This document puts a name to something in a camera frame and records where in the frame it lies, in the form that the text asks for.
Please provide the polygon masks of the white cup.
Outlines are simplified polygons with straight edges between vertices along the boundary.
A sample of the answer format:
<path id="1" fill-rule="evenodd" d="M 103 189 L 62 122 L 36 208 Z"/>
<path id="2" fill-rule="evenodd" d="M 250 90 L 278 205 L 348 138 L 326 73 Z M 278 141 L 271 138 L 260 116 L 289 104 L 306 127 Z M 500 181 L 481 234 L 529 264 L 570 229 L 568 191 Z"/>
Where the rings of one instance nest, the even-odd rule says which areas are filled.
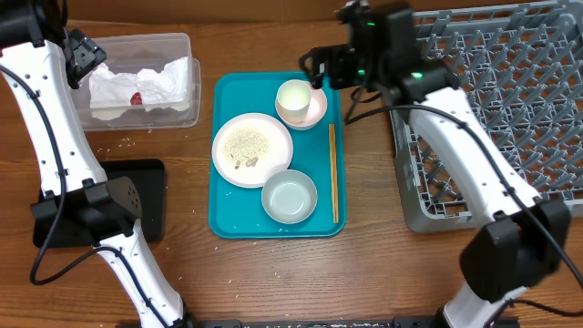
<path id="1" fill-rule="evenodd" d="M 312 100 L 310 86 L 299 79 L 291 79 L 279 87 L 276 109 L 289 122 L 301 122 L 307 117 Z"/>

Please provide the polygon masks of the white napkin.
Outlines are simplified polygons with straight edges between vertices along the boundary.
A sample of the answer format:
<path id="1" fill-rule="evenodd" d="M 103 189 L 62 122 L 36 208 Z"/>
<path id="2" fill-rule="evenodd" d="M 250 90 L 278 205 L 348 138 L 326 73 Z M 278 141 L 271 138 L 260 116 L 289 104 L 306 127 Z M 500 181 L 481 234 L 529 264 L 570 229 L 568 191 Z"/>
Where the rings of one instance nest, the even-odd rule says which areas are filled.
<path id="1" fill-rule="evenodd" d="M 160 72 L 142 68 L 136 74 L 113 73 L 106 64 L 100 64 L 89 77 L 90 108 L 93 118 L 111 120 L 120 118 L 129 107 L 133 94 L 139 92 L 147 112 L 154 105 L 168 105 L 187 99 L 189 90 L 189 63 L 187 56 L 167 63 Z"/>

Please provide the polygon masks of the red snack wrapper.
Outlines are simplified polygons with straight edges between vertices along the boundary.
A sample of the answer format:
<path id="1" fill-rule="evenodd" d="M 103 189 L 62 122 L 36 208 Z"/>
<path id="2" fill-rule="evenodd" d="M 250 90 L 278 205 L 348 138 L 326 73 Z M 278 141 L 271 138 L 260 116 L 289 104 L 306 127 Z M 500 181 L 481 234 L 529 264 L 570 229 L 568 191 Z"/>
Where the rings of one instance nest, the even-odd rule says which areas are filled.
<path id="1" fill-rule="evenodd" d="M 130 99 L 130 104 L 132 106 L 138 106 L 142 104 L 142 97 L 139 92 L 136 92 L 135 94 L 132 95 Z"/>

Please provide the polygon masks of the grey bowl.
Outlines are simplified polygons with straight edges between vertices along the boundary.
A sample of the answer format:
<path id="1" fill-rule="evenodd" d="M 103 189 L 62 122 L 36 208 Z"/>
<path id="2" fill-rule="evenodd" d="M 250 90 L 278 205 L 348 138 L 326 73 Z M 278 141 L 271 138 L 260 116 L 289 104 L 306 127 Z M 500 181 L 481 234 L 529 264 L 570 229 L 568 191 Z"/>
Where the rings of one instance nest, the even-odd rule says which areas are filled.
<path id="1" fill-rule="evenodd" d="M 301 171 L 286 169 L 271 176 L 261 190 L 261 204 L 273 220 L 297 224 L 307 220 L 318 202 L 311 178 Z"/>

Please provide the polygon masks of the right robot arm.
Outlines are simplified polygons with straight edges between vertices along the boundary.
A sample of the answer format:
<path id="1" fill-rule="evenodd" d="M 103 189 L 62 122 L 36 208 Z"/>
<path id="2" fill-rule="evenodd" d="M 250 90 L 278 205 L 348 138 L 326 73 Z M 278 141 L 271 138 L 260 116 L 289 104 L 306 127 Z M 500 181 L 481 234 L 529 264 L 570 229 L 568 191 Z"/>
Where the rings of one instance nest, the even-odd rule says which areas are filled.
<path id="1" fill-rule="evenodd" d="M 542 200 L 480 126 L 458 77 L 442 60 L 426 60 L 406 3 L 370 7 L 351 1 L 337 13 L 349 41 L 300 58 L 313 87 L 353 87 L 382 100 L 438 156 L 476 227 L 460 256 L 465 281 L 432 321 L 435 327 L 492 327 L 523 293 L 560 265 L 572 214 L 560 200 Z"/>

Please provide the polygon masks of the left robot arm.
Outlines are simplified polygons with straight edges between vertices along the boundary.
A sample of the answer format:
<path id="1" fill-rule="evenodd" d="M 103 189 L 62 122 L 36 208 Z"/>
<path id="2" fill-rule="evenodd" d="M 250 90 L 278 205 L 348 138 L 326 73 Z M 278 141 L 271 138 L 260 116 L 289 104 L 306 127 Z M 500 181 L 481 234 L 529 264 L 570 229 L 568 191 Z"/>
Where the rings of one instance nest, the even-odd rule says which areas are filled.
<path id="1" fill-rule="evenodd" d="M 1 71 L 26 123 L 41 179 L 31 206 L 34 244 L 40 254 L 84 246 L 100 256 L 133 302 L 141 326 L 192 327 L 193 315 L 145 237 L 146 228 L 164 223 L 165 168 L 157 159 L 96 159 L 71 92 L 106 53 L 66 22 L 65 2 L 1 4 Z"/>

